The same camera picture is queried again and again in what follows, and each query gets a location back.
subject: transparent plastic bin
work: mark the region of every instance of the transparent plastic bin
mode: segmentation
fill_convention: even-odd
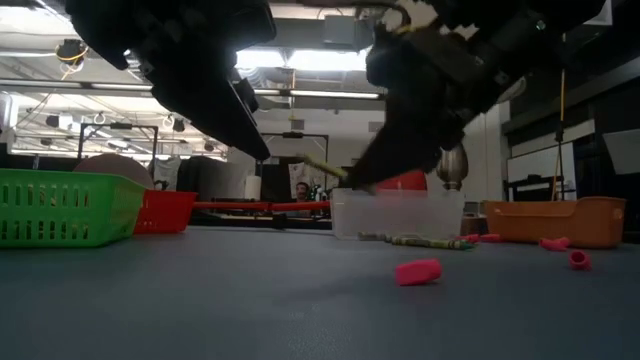
[[[458,191],[384,190],[372,196],[334,189],[331,198],[333,233],[341,240],[355,240],[359,232],[452,239],[460,235],[463,210],[464,194]]]

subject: gray table surface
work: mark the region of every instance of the gray table surface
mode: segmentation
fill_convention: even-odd
[[[303,231],[189,228],[93,250],[0,252],[0,357],[639,359],[640,247],[472,252]],[[402,288],[398,264],[442,279]]]

